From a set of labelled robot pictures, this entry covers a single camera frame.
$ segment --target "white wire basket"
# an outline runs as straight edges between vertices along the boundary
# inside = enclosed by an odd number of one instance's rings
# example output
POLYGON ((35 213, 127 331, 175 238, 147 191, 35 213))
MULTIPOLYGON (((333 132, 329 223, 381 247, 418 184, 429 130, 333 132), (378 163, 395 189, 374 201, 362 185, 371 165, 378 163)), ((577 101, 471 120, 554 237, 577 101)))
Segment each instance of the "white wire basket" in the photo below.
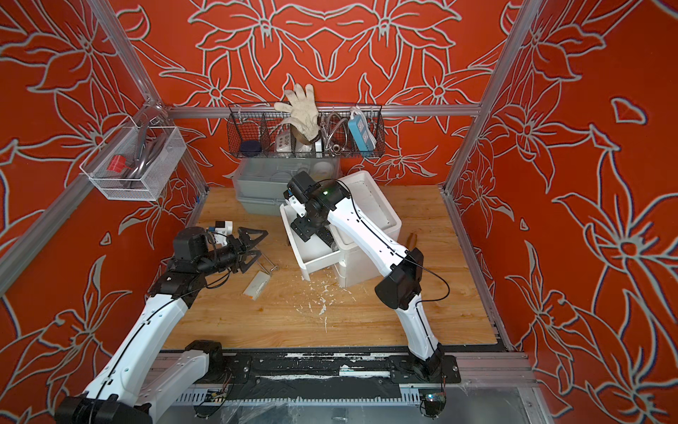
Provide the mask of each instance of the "white wire basket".
POLYGON ((114 158, 120 160, 120 157, 124 157, 125 169, 134 167, 134 155, 141 129, 136 125, 123 126, 123 123, 121 123, 118 130, 112 133, 118 134, 118 131, 123 132, 120 142, 107 149, 103 157, 96 157, 90 163, 90 159, 96 156, 95 153, 107 145, 106 140, 99 144, 85 158, 80 165, 80 169, 109 200, 157 201, 172 172, 175 170, 177 163, 179 163, 186 151, 186 143, 177 127, 148 127, 154 133, 162 134, 165 132, 168 134, 167 139, 156 158, 145 167, 143 175, 138 178, 124 178, 124 170, 111 170, 109 166, 114 158))

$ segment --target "white work glove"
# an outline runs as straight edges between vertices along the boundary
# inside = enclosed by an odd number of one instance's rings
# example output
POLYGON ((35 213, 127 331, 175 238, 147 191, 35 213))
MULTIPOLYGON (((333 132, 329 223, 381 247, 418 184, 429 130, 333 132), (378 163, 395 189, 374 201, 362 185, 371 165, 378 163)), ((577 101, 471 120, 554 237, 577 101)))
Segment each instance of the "white work glove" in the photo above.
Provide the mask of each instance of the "white work glove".
POLYGON ((294 91, 285 90, 285 97, 290 104, 276 102, 273 108, 279 112, 289 113, 290 117, 283 119, 282 123, 292 124, 308 141, 311 141, 320 130, 313 86, 306 84, 306 93, 304 93, 302 86, 295 84, 294 91))

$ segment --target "blue power strip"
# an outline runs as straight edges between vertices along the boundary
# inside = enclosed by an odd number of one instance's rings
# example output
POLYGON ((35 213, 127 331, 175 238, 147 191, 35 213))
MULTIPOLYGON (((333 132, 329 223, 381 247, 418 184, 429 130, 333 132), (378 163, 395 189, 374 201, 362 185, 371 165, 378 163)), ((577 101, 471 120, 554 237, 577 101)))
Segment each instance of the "blue power strip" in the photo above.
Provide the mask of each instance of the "blue power strip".
POLYGON ((353 135, 353 140, 358 150, 371 152, 374 150, 374 136, 370 134, 365 115, 358 108, 351 108, 351 118, 348 120, 348 129, 353 135))

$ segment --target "wire mesh basket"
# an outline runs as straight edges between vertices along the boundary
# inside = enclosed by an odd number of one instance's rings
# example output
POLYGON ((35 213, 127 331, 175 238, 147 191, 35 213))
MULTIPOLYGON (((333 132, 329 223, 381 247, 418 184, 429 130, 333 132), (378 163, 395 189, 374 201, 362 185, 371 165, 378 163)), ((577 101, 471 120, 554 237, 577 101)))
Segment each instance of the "wire mesh basket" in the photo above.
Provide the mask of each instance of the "wire mesh basket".
POLYGON ((289 113, 278 111, 244 111, 250 103, 230 104, 228 116, 228 150, 235 157, 366 157, 384 155, 384 120, 381 106, 374 104, 339 104, 317 102, 318 124, 325 126, 328 140, 320 133, 311 144, 301 143, 294 126, 282 121, 289 113), (349 109, 358 106, 374 136, 374 150, 358 148, 348 129, 349 109))
POLYGON ((157 201, 186 151, 186 143, 179 129, 174 126, 139 128, 127 123, 127 126, 121 124, 113 134, 120 134, 120 141, 90 161, 106 145, 106 140, 99 144, 83 161, 80 169, 109 200, 157 201), (127 178, 139 166, 139 161, 135 160, 139 135, 141 131, 148 135, 147 130, 156 136, 150 139, 144 137, 144 143, 150 143, 147 148, 151 153, 146 157, 146 164, 138 172, 139 175, 127 178), (158 144, 157 150, 151 151, 156 143, 162 145, 158 144))

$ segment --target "red clip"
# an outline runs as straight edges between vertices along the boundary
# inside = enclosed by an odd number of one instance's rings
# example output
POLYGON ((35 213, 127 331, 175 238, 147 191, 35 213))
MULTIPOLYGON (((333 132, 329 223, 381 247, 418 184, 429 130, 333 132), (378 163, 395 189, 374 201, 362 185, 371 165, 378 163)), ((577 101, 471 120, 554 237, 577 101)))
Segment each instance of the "red clip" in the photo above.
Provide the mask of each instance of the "red clip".
POLYGON ((125 168, 127 168, 127 166, 125 166, 126 161, 127 160, 124 156, 115 155, 111 158, 111 162, 108 164, 107 170, 113 172, 122 172, 125 168))

